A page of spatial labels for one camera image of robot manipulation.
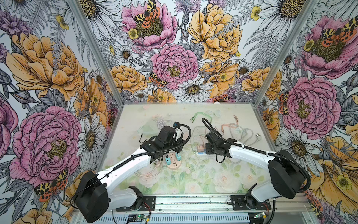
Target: yellow peony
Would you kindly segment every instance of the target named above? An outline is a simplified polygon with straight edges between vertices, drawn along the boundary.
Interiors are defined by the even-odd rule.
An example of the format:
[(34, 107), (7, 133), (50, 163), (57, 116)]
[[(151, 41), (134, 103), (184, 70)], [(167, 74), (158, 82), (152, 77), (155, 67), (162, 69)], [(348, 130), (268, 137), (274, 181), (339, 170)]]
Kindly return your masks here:
[(237, 25), (224, 34), (217, 34), (220, 30), (225, 29), (226, 25), (232, 24), (232, 16), (224, 14), (224, 10), (218, 5), (207, 6), (207, 13), (197, 11), (189, 23), (188, 32), (195, 38), (193, 43), (202, 43), (204, 46), (204, 59), (226, 61), (238, 50), (242, 30)]
[[(119, 92), (128, 90), (131, 93), (134, 93), (135, 91), (143, 90), (148, 86), (145, 81), (145, 76), (131, 66), (115, 66), (110, 70), (110, 73)], [(108, 83), (106, 88), (108, 92), (111, 92)]]
[[(252, 72), (250, 72), (250, 78), (247, 78), (242, 81), (242, 90), (253, 92), (256, 89), (260, 89), (267, 75), (269, 74), (270, 68), (271, 67), (269, 66), (264, 69), (260, 68), (258, 70), (253, 70)], [(270, 100), (274, 100), (278, 96), (278, 93), (281, 91), (281, 78), (282, 72), (278, 71), (276, 73), (275, 78), (271, 82), (268, 90), (266, 91), (266, 96)]]
[(38, 97), (43, 97), (50, 88), (56, 89), (64, 95), (65, 101), (70, 101), (84, 87), (83, 68), (69, 46), (62, 45), (55, 75), (52, 69), (54, 42), (49, 37), (40, 40), (35, 35), (21, 33), (20, 37), (13, 35), (12, 40), (22, 54), (7, 53), (6, 65), (19, 82), (17, 86), (21, 90), (42, 90)]

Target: purple flower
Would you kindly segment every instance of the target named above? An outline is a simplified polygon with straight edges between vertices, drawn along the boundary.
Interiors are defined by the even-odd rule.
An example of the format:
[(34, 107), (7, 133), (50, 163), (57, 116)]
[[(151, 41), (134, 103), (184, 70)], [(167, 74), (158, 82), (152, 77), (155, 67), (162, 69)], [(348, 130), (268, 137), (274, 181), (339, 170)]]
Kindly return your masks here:
[(147, 10), (147, 3), (144, 6), (133, 5), (122, 8), (122, 30), (128, 32), (129, 37), (134, 44), (141, 51), (150, 51), (153, 48), (161, 48), (167, 43), (172, 43), (175, 40), (178, 22), (176, 16), (171, 16), (165, 4), (163, 6), (157, 1), (156, 5), (160, 10), (160, 16), (155, 19), (149, 28), (143, 28), (134, 21), (133, 17), (139, 14), (144, 14)]
[(18, 125), (18, 116), (12, 107), (0, 99), (0, 159), (8, 151), (11, 142), (11, 132)]
[(209, 0), (209, 4), (218, 5), (219, 8), (226, 6), (227, 0)]
[(178, 84), (188, 79), (195, 79), (198, 75), (197, 57), (191, 50), (185, 50), (180, 45), (166, 45), (151, 59), (153, 72), (158, 78), (168, 82), (169, 89), (177, 89)]
[(28, 35), (32, 33), (32, 28), (27, 25), (21, 18), (17, 18), (16, 15), (11, 16), (8, 11), (0, 10), (0, 29), (8, 33), (10, 36), (20, 33)]
[(4, 44), (0, 44), (0, 62), (5, 63), (7, 52), (9, 52), (9, 51), (6, 50), (6, 47), (4, 46)]
[(237, 92), (237, 88), (230, 88), (228, 90), (226, 90), (226, 92), (224, 92), (223, 94), (225, 95), (228, 95), (230, 98), (232, 99), (235, 99), (236, 98), (236, 95), (235, 93)]
[(56, 179), (65, 169), (71, 175), (79, 164), (80, 133), (77, 118), (59, 106), (28, 116), (13, 137), (16, 157), (9, 166), (10, 177), (37, 186)]
[(201, 0), (176, 0), (175, 2), (175, 11), (182, 12), (189, 10), (191, 13), (195, 13), (200, 10)]
[(324, 224), (344, 224), (344, 218), (335, 211), (335, 207), (328, 202), (321, 201), (323, 207)]
[(341, 106), (337, 101), (337, 91), (333, 84), (316, 77), (298, 79), (289, 91), (286, 102), (288, 115), (284, 115), (287, 128), (291, 126), (307, 133), (315, 140), (328, 134), (338, 122)]

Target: white daisy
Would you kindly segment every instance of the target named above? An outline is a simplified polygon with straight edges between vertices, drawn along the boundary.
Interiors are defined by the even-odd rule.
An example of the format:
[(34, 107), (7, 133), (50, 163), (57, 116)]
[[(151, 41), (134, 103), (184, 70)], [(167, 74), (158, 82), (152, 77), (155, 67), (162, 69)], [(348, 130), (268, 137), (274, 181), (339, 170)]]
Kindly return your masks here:
[(13, 13), (23, 16), (34, 15), (38, 7), (34, 0), (3, 0), (3, 2)]
[(307, 140), (306, 133), (291, 127), (291, 130), (281, 128), (275, 143), (279, 148), (288, 151), (301, 166), (305, 169), (308, 166), (311, 172), (319, 177), (323, 168), (312, 155), (319, 154), (321, 150), (316, 145), (307, 143)]
[(136, 8), (138, 6), (138, 3), (141, 6), (144, 6), (145, 0), (122, 0), (122, 5), (125, 6), (130, 6), (131, 4)]
[(265, 29), (264, 35), (272, 32), (272, 37), (285, 39), (304, 3), (305, 0), (264, 0), (260, 5), (262, 11), (258, 14), (264, 20), (258, 29)]
[[(317, 21), (319, 19), (321, 19), (322, 14), (327, 11), (327, 7), (326, 4), (324, 3), (318, 3), (314, 6), (313, 11), (311, 12), (311, 14), (308, 16), (307, 19), (307, 26), (309, 28), (314, 28), (314, 26), (316, 25)], [(302, 27), (302, 31), (303, 33), (305, 33), (305, 26)]]
[(253, 66), (249, 62), (244, 62), (240, 64), (239, 68), (237, 69), (237, 72), (239, 76), (245, 76), (252, 72), (252, 70)]
[(118, 47), (115, 54), (116, 58), (123, 63), (128, 63), (133, 59), (132, 49), (128, 45)]
[(270, 100), (267, 96), (263, 96), (262, 99), (260, 100), (260, 103), (258, 104), (258, 109), (260, 111), (265, 111), (267, 110), (267, 108), (269, 107), (270, 104)]
[(138, 102), (146, 102), (148, 99), (148, 93), (146, 93), (143, 90), (139, 90), (133, 93), (134, 99), (136, 99)]
[(327, 6), (331, 6), (326, 15), (330, 16), (334, 14), (334, 20), (339, 17), (341, 21), (347, 19), (353, 19), (358, 15), (358, 1), (357, 0), (329, 0)]
[(78, 152), (77, 156), (81, 155), (80, 168), (81, 170), (95, 170), (101, 158), (102, 145), (105, 141), (106, 129), (102, 125), (98, 125), (100, 117), (96, 114), (90, 124), (89, 119), (84, 120), (84, 132), (78, 135)]
[(199, 78), (197, 81), (188, 79), (188, 81), (179, 84), (179, 89), (173, 91), (176, 100), (182, 102), (203, 102), (209, 99), (213, 83), (203, 83), (204, 78)]
[[(79, 26), (70, 9), (68, 1), (72, 0), (55, 0), (55, 5), (59, 8), (59, 14), (64, 17), (65, 23), (73, 25), (76, 36), (79, 36)], [(79, 0), (84, 14), (91, 24), (94, 35), (103, 40), (114, 37), (113, 29), (118, 29), (116, 23), (120, 17), (120, 1), (117, 0)]]
[(287, 69), (292, 64), (292, 62), (296, 56), (297, 56), (297, 53), (294, 52), (294, 50), (290, 50), (290, 52), (286, 56), (284, 62), (282, 62), (282, 65), (281, 65), (282, 69), (283, 70)]

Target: flower bud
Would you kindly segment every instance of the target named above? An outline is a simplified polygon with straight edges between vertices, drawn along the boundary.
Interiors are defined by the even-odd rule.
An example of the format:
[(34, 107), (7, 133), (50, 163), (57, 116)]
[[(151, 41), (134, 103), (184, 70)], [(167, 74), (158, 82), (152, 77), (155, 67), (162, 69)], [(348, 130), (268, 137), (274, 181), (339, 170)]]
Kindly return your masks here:
[(0, 84), (9, 85), (11, 83), (10, 76), (0, 69)]
[(30, 93), (25, 90), (18, 90), (15, 92), (9, 92), (17, 101), (22, 104), (28, 104), (35, 102), (35, 99), (30, 96)]
[(58, 102), (59, 104), (61, 104), (64, 100), (65, 100), (65, 96), (60, 93), (60, 92), (56, 92), (55, 94), (55, 100), (56, 102)]
[(358, 116), (354, 113), (347, 113), (343, 116), (343, 121), (347, 125), (354, 126), (358, 123)]
[(189, 33), (185, 29), (182, 29), (180, 36), (183, 40), (188, 41)]
[(348, 78), (346, 85), (348, 91), (352, 91), (353, 88), (358, 87), (358, 72)]

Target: metal frame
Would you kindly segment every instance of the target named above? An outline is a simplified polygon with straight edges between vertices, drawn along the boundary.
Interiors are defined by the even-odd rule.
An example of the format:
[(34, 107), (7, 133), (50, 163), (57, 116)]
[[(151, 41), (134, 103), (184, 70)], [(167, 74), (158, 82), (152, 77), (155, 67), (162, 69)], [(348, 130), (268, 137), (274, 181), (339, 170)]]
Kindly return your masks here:
[[(246, 214), (248, 211), (234, 211), (231, 205), (227, 204), (232, 194), (165, 194), (165, 195), (150, 195), (156, 196), (155, 210), (153, 215), (171, 216), (173, 214)], [(265, 210), (254, 210), (257, 213)], [(303, 193), (296, 195), (294, 199), (287, 199), (284, 197), (276, 199), (276, 210), (279, 213), (288, 212), (302, 212), (306, 220), (311, 220), (314, 224), (314, 213), (311, 210), (310, 204)], [(143, 214), (140, 211), (132, 212), (116, 212), (116, 215), (129, 215), (129, 214)], [(111, 217), (112, 211), (106, 212), (103, 216)], [(73, 214), (72, 223), (82, 224), (83, 216), (76, 210)]]
[(265, 81), (263, 82), (260, 90), (258, 91), (258, 93), (253, 101), (255, 106), (258, 105), (259, 101), (265, 95), (266, 90), (269, 88), (271, 82), (273, 81), (277, 72), (279, 71), (279, 68), (280, 68), (282, 62), (285, 60), (285, 58), (287, 56), (287, 52), (288, 52), (289, 48), (292, 46), (294, 39), (300, 33), (302, 26), (304, 24), (306, 24), (307, 19), (308, 19), (309, 15), (311, 14), (311, 12), (313, 11), (317, 2), (318, 2), (317, 0), (307, 0), (304, 3), (304, 5), (301, 9), (301, 12), (297, 17), (296, 23), (292, 27), (292, 30), (290, 31), (290, 33), (287, 35), (287, 38), (286, 38), (283, 46), (281, 47), (279, 54), (277, 55), (277, 57), (274, 61), (274, 64), (271, 66), (271, 69), (268, 72), (268, 75), (267, 75)]
[(78, 0), (70, 0), (67, 1), (73, 15), (80, 27), (81, 33), (83, 33), (83, 37), (86, 38), (86, 41), (88, 42), (89, 47), (91, 48), (92, 53), (96, 57), (96, 60), (100, 66), (100, 69), (103, 72), (103, 75), (108, 82), (109, 87), (112, 90), (113, 97), (117, 101), (117, 104), (119, 107), (123, 107), (123, 99), (119, 92), (117, 91), (117, 86), (114, 83), (114, 80), (109, 72), (108, 65), (105, 61), (104, 56), (102, 55), (102, 52), (100, 50), (100, 47), (98, 46), (98, 43), (96, 41), (95, 35), (93, 32), (91, 32), (92, 28), (87, 22), (87, 17), (83, 12), (82, 6)]

